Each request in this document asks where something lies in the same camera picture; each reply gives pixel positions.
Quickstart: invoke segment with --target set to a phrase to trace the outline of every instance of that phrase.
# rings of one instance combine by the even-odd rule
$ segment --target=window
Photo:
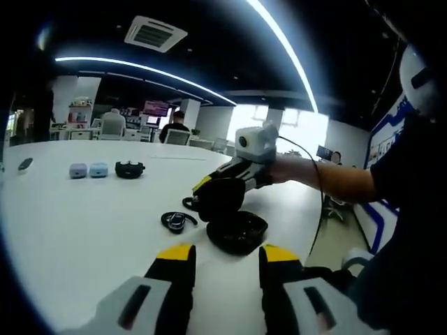
[[[286,108],[282,115],[279,134],[304,147],[316,159],[318,146],[324,145],[326,141],[328,122],[329,118],[326,115]],[[284,153],[290,150],[299,151],[302,157],[309,158],[297,146],[281,139],[277,141],[278,152]]]
[[[267,119],[268,106],[263,105],[237,105],[231,115],[230,126],[226,139],[234,142],[236,130],[247,127],[261,127]]]
[[[160,125],[159,125],[160,129],[162,129],[165,125],[169,124],[170,115],[173,110],[174,110],[174,112],[176,112],[176,111],[180,110],[180,107],[172,107],[172,108],[168,109],[168,114],[165,117],[160,118]]]
[[[8,118],[8,125],[6,126],[7,131],[14,131],[15,114],[11,114]]]

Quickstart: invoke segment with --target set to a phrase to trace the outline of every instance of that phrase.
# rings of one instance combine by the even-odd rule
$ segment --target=floor
[[[344,214],[343,223],[335,218],[329,218],[327,224],[320,229],[314,249],[307,258],[306,266],[320,266],[338,270],[342,258],[354,247],[367,250],[356,218],[351,211],[348,211]],[[360,265],[350,268],[354,276],[357,276],[361,270]]]

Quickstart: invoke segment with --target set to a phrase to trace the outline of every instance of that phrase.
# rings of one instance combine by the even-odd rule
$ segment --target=ceiling air conditioner
[[[125,43],[147,47],[158,52],[167,52],[188,33],[170,24],[148,17],[136,16],[127,32]]]

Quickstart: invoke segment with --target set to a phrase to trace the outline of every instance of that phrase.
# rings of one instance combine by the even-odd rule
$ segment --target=led light strip
[[[185,82],[187,84],[190,84],[191,86],[197,87],[198,89],[202,89],[203,91],[206,91],[220,99],[223,99],[223,100],[233,104],[234,106],[237,105],[234,101],[232,101],[224,96],[221,96],[220,94],[218,94],[214,91],[211,91],[210,89],[207,89],[206,87],[200,86],[199,84],[196,84],[195,82],[190,82],[189,80],[186,80],[182,77],[178,77],[176,75],[171,75],[170,73],[164,72],[162,70],[157,70],[156,68],[150,68],[149,66],[131,63],[129,61],[120,61],[118,59],[98,58],[98,57],[61,57],[61,58],[56,58],[56,61],[104,61],[106,63],[115,63],[115,64],[133,66],[134,68],[141,68],[143,70],[152,71],[152,72],[158,73],[160,75],[165,75],[166,77],[171,77],[171,78],[179,80],[181,82]]]
[[[305,70],[302,68],[301,63],[300,63],[296,53],[293,51],[292,45],[289,43],[286,35],[284,35],[281,28],[279,28],[279,25],[276,23],[276,21],[271,16],[271,14],[265,9],[265,7],[259,2],[259,0],[247,0],[247,2],[264,19],[264,21],[268,24],[268,26],[271,28],[271,30],[273,30],[274,34],[279,39],[279,42],[281,42],[281,44],[283,45],[288,56],[291,58],[293,65],[295,66],[296,70],[298,71],[298,75],[300,75],[300,78],[302,80],[302,83],[305,86],[307,95],[309,96],[309,100],[310,100],[310,103],[312,104],[314,112],[318,113],[318,108],[316,106],[314,94],[312,93],[312,89],[310,87],[309,80],[307,80]]]

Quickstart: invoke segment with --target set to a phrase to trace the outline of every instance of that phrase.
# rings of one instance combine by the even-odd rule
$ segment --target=black cable
[[[193,197],[184,198],[182,200],[182,204],[185,208],[189,209],[190,211],[198,211],[197,205],[194,204]]]
[[[320,170],[318,169],[318,165],[316,164],[316,161],[314,160],[314,158],[312,157],[312,155],[303,147],[301,147],[299,144],[294,143],[294,141],[291,141],[288,138],[279,136],[279,138],[281,138],[282,140],[285,140],[293,145],[296,145],[298,148],[300,148],[301,150],[303,150],[312,160],[312,163],[314,164],[315,167],[315,171],[316,171],[316,175],[318,177],[318,186],[320,187],[320,194],[321,194],[321,211],[320,211],[320,219],[318,220],[318,229],[316,231],[316,235],[315,235],[315,240],[314,243],[312,244],[312,247],[310,249],[310,252],[312,252],[312,250],[314,249],[314,245],[316,242],[316,238],[318,237],[318,233],[320,232],[320,228],[322,226],[322,222],[323,222],[323,203],[324,203],[324,194],[323,194],[323,182],[321,181],[321,173]]]
[[[181,234],[183,232],[186,220],[190,220],[193,225],[198,225],[194,217],[179,211],[169,211],[160,217],[161,224],[174,234]]]
[[[379,105],[381,99],[382,99],[382,95],[386,89],[386,87],[388,86],[388,82],[390,81],[391,75],[393,74],[393,70],[396,64],[396,59],[397,59],[397,53],[399,52],[399,44],[400,44],[400,38],[397,38],[397,42],[396,42],[396,46],[395,46],[395,53],[394,53],[394,59],[393,59],[393,63],[391,64],[391,69],[390,72],[388,74],[388,77],[386,78],[385,84],[382,88],[382,91],[379,94],[379,97],[377,98],[376,103],[374,104],[374,106],[372,107],[372,111],[371,111],[371,115],[374,114],[374,112],[376,111],[377,106]]]

